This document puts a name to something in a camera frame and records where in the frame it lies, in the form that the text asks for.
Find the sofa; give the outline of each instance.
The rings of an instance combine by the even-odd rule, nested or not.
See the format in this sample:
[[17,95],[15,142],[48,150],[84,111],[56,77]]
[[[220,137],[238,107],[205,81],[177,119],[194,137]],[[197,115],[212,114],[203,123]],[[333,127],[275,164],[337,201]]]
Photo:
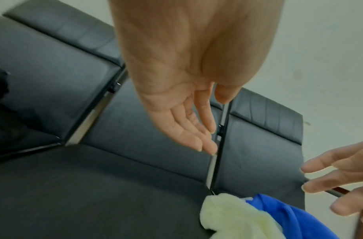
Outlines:
[[0,67],[1,105],[28,127],[0,148],[1,239],[209,238],[199,211],[218,193],[304,208],[299,113],[244,88],[227,105],[212,96],[217,155],[178,145],[138,100],[113,27],[67,4],[29,0],[0,16]]

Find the blue cloth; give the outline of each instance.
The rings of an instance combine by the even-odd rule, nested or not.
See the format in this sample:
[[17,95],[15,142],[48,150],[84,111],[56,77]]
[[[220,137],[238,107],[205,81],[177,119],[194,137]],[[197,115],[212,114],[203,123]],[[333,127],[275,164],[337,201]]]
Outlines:
[[304,210],[270,196],[258,194],[246,202],[269,213],[282,228],[286,239],[339,239],[330,229]]

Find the clothing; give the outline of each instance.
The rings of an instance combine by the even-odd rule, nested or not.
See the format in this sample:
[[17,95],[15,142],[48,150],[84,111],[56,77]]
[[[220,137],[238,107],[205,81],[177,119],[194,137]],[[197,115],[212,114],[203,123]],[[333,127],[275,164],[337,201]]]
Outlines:
[[289,206],[270,196],[258,194],[245,200],[269,213],[283,228],[286,239],[339,239],[330,229],[304,210]]
[[226,193],[205,198],[200,222],[216,231],[210,239],[285,239],[281,226],[268,213]]

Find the yellow cloth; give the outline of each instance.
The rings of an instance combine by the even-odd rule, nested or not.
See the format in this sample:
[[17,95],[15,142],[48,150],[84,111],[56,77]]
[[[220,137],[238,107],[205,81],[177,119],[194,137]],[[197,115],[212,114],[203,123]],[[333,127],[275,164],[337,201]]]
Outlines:
[[216,231],[210,239],[285,239],[281,226],[268,213],[226,193],[205,198],[200,222]]

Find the hand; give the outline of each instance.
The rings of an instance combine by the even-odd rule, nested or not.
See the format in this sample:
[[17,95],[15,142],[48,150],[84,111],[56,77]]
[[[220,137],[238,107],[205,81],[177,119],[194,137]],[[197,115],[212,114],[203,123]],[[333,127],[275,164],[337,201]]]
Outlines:
[[216,153],[213,83],[216,99],[225,104],[255,75],[282,5],[283,0],[110,0],[128,72],[155,125],[184,146]]
[[[310,180],[303,185],[303,190],[307,193],[318,193],[350,183],[363,182],[363,142],[327,151],[307,161],[301,170],[304,173],[312,173],[330,166],[337,170]],[[338,198],[331,205],[331,210],[341,216],[362,211],[363,187]]]

